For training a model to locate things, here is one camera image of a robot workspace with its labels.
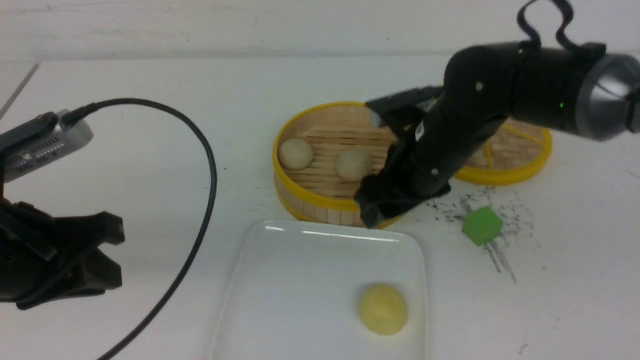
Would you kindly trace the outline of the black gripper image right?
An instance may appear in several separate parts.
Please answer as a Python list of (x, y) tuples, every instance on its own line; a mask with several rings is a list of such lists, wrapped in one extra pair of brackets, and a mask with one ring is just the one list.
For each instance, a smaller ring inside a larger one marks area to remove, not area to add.
[(382, 169), (362, 180), (354, 200), (368, 229), (450, 191), (450, 179), (506, 120), (502, 103), (442, 94), (410, 135), (391, 144)]

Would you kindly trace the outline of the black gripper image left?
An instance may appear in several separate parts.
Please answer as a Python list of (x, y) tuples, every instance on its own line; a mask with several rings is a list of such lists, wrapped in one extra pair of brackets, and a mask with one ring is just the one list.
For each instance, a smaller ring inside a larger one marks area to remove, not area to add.
[(124, 243), (122, 218), (109, 212), (57, 217), (26, 202), (1, 201), (0, 301), (19, 310), (101, 296), (122, 285), (122, 269), (100, 250)]

